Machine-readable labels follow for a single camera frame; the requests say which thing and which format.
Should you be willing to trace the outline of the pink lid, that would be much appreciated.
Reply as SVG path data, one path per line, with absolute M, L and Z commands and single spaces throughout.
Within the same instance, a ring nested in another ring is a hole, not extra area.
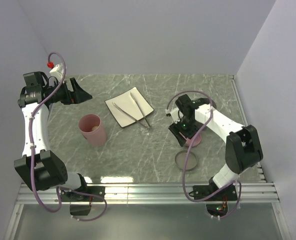
M 192 138 L 191 139 L 187 138 L 182 133 L 180 133 L 180 135 L 186 140 L 184 146 L 189 147 L 192 143 Z M 195 141 L 192 144 L 192 147 L 196 147 L 197 145 L 199 145 L 201 140 L 202 140 L 201 134 L 198 134 Z

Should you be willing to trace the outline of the pink cup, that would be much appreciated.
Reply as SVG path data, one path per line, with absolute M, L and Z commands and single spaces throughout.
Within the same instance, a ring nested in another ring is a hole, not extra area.
M 93 147 L 101 147 L 107 141 L 107 134 L 101 118 L 96 114 L 84 115 L 78 122 L 82 136 Z

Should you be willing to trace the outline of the metal tongs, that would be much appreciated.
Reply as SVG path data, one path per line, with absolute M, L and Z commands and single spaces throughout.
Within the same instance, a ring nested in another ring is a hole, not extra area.
M 152 126 L 147 120 L 144 111 L 142 110 L 140 104 L 138 103 L 136 96 L 130 91 L 127 97 L 122 100 L 113 101 L 112 105 L 118 109 L 121 113 L 134 120 L 136 123 L 139 123 L 141 126 L 147 129 L 151 129 Z M 146 121 L 146 125 L 139 122 L 139 120 L 144 119 Z

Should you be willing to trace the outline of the grey metal cup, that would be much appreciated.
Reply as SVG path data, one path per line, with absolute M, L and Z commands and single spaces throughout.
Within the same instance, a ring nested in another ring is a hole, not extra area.
M 208 98 L 205 99 L 207 105 L 212 105 L 213 108 L 217 109 L 217 104 L 214 100 L 209 100 Z

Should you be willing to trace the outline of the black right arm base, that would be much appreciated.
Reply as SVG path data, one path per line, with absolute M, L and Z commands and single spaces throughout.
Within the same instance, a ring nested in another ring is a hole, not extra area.
M 241 200 L 241 184 L 236 187 L 233 183 L 218 188 L 216 184 L 194 185 L 189 196 L 195 201 L 207 202 L 206 210 L 211 218 L 222 219 L 231 215 L 239 206 Z

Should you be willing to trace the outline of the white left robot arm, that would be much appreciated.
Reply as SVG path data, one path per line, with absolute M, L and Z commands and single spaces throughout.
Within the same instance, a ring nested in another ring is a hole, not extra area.
M 51 151 L 48 121 L 54 103 L 81 104 L 91 100 L 92 95 L 74 77 L 70 78 L 72 90 L 66 83 L 59 84 L 56 77 L 50 85 L 50 79 L 41 71 L 26 73 L 23 78 L 26 85 L 20 92 L 18 105 L 24 117 L 25 141 L 22 157 L 14 161 L 14 169 L 30 190 L 67 188 L 77 201 L 86 200 L 89 188 L 85 178 L 68 172 L 64 162 Z

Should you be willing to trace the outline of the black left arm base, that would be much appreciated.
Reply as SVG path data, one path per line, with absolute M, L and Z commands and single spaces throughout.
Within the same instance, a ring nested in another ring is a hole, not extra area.
M 104 203 L 102 212 L 95 217 L 95 219 L 98 219 L 107 210 L 105 193 L 106 188 L 104 186 L 87 186 L 85 192 L 62 188 L 60 199 L 62 203 L 70 203 L 69 212 L 73 218 L 88 216 L 95 203 Z

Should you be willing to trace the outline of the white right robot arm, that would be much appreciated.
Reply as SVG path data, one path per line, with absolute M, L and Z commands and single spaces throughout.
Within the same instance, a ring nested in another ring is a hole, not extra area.
M 176 108 L 165 109 L 172 118 L 170 132 L 180 146 L 187 140 L 194 140 L 205 128 L 209 128 L 225 143 L 225 164 L 209 181 L 208 193 L 214 200 L 226 195 L 226 188 L 237 181 L 239 176 L 263 159 L 263 151 L 257 129 L 244 126 L 220 113 L 214 101 L 205 94 L 191 99 L 187 91 L 175 95 L 172 100 Z

